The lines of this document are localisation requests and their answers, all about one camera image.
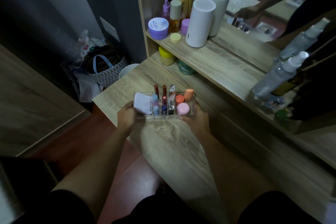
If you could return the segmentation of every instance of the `tote bag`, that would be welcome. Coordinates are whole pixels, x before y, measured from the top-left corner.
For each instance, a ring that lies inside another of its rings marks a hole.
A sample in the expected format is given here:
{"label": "tote bag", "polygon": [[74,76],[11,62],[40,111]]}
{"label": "tote bag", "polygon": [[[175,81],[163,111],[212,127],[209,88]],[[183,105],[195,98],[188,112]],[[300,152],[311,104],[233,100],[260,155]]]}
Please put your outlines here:
{"label": "tote bag", "polygon": [[[96,59],[97,57],[102,58],[105,63],[108,65],[108,69],[102,71],[102,72],[97,72],[97,67],[96,67]],[[115,83],[118,80],[119,74],[121,70],[128,65],[128,61],[126,57],[124,56],[120,62],[116,65],[112,65],[112,63],[103,55],[96,55],[93,58],[93,71],[95,72],[94,74],[89,74],[95,82],[97,82],[99,85],[107,88],[111,86],[113,83]]]}

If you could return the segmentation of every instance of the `green jar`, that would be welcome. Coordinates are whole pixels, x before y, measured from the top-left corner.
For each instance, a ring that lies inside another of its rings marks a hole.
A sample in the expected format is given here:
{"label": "green jar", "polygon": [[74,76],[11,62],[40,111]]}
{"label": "green jar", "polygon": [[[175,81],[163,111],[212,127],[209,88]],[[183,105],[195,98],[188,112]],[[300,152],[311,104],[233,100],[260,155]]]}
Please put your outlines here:
{"label": "green jar", "polygon": [[192,74],[196,73],[196,71],[194,69],[192,69],[186,63],[184,63],[182,60],[178,61],[178,68],[179,68],[180,72],[185,74],[185,75],[192,75]]}

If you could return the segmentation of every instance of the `wooden vanity table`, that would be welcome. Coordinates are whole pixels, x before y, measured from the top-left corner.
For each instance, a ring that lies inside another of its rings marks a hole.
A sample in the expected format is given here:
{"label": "wooden vanity table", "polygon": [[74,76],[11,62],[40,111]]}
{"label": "wooden vanity table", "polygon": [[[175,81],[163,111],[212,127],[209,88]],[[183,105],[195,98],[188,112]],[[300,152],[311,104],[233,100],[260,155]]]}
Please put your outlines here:
{"label": "wooden vanity table", "polygon": [[[322,222],[334,189],[336,161],[330,155],[321,157],[322,147],[312,139],[316,131],[302,129],[307,126],[299,122],[281,123],[248,100],[250,89],[270,69],[279,51],[225,22],[202,48],[188,46],[183,35],[177,44],[169,37],[153,40],[146,24],[159,6],[149,4],[149,0],[139,0],[147,59],[95,97],[96,105],[117,126],[117,112],[133,100],[136,91],[153,91],[154,84],[174,84],[177,91],[194,89],[196,100],[209,114],[213,135]],[[162,65],[159,45],[198,73],[183,75],[177,62]],[[289,92],[285,98],[290,101],[294,95]],[[212,223],[227,223],[204,151],[187,124],[178,119],[139,119],[128,140],[192,209]],[[336,138],[326,134],[324,144],[328,140]]]}

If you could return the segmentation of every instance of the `purple lid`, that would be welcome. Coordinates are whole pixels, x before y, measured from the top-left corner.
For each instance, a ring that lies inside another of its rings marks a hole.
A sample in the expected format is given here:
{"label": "purple lid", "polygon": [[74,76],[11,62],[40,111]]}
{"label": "purple lid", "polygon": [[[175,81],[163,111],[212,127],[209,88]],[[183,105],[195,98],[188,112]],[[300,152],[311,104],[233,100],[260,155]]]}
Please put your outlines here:
{"label": "purple lid", "polygon": [[165,0],[165,4],[163,5],[163,12],[169,13],[170,11],[170,5],[168,5],[168,0]]}
{"label": "purple lid", "polygon": [[184,19],[182,21],[182,25],[181,25],[181,33],[183,35],[186,35],[187,34],[187,30],[188,30],[188,26],[189,26],[189,21],[190,19]]}
{"label": "purple lid", "polygon": [[165,18],[153,18],[148,22],[150,36],[156,40],[161,40],[168,35],[169,22]]}

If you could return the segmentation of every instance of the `wooden shelf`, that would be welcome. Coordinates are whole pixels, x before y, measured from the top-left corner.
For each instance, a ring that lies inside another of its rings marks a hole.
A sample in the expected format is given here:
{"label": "wooden shelf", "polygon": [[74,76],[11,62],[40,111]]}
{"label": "wooden shelf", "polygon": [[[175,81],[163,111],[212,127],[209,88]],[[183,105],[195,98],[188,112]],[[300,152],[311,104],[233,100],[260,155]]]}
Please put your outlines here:
{"label": "wooden shelf", "polygon": [[[239,31],[234,27],[225,28],[227,30],[232,30],[233,28]],[[226,34],[228,32],[224,29],[218,38],[223,39]],[[240,47],[238,43],[236,46],[229,46],[232,50],[239,50],[237,51],[239,55],[236,55],[213,40],[208,40],[204,47],[193,48],[186,43],[186,37],[182,34],[181,41],[176,44],[171,43],[169,37],[163,40],[154,40],[149,32],[146,32],[146,35],[283,133],[293,134],[296,131],[300,122],[276,119],[274,113],[266,113],[261,109],[250,94],[251,88],[264,77],[264,70],[269,70],[274,59],[276,51],[268,44],[253,38],[250,39],[251,37],[245,34],[247,40],[241,41],[243,43],[240,44]],[[242,58],[243,56],[248,56],[248,49],[253,53],[252,58],[247,58],[252,63]],[[283,97],[287,103],[290,103],[294,96],[295,92],[291,91]]]}

